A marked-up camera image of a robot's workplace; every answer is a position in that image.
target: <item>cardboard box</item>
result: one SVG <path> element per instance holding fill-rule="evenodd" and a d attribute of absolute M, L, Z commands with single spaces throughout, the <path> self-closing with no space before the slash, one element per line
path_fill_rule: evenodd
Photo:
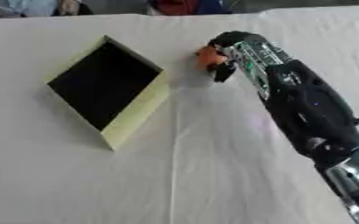
<path fill-rule="evenodd" d="M 115 150 L 168 96 L 162 68 L 109 37 L 47 85 Z"/>

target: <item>robotic hand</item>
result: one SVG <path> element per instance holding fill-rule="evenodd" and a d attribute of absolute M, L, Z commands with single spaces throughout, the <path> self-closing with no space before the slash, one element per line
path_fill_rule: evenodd
<path fill-rule="evenodd" d="M 240 68 L 272 119 L 359 224 L 359 118 L 316 73 L 264 37 L 225 32 L 197 52 L 199 67 L 224 82 Z"/>

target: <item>white tablecloth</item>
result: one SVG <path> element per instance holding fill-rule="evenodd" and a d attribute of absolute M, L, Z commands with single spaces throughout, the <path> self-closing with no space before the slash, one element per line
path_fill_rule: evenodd
<path fill-rule="evenodd" d="M 194 51 L 232 30 L 304 61 L 359 116 L 359 7 L 1 19 L 0 224 L 351 223 L 249 82 L 196 71 Z M 171 78 L 170 99 L 117 152 L 43 82 L 102 35 Z"/>

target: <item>silver metal part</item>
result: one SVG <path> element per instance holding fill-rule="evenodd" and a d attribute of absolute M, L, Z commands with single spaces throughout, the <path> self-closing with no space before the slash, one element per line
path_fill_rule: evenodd
<path fill-rule="evenodd" d="M 221 51 L 239 66 L 265 100 L 270 96 L 265 68 L 284 64 L 291 60 L 283 50 L 273 46 L 263 38 L 257 38 L 257 36 L 250 36 L 244 41 L 218 49 L 218 51 Z M 283 78 L 290 85 L 298 81 L 294 77 L 295 74 L 289 73 Z"/>
<path fill-rule="evenodd" d="M 340 193 L 350 215 L 359 224 L 359 149 L 350 158 L 329 168 L 326 176 Z"/>

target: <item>orange object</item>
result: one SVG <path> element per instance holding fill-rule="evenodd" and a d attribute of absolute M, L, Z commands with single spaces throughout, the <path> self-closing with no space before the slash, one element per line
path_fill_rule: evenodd
<path fill-rule="evenodd" d="M 220 65 L 228 58 L 220 55 L 216 49 L 210 45 L 204 46 L 197 52 L 199 69 L 208 69 L 209 65 Z"/>

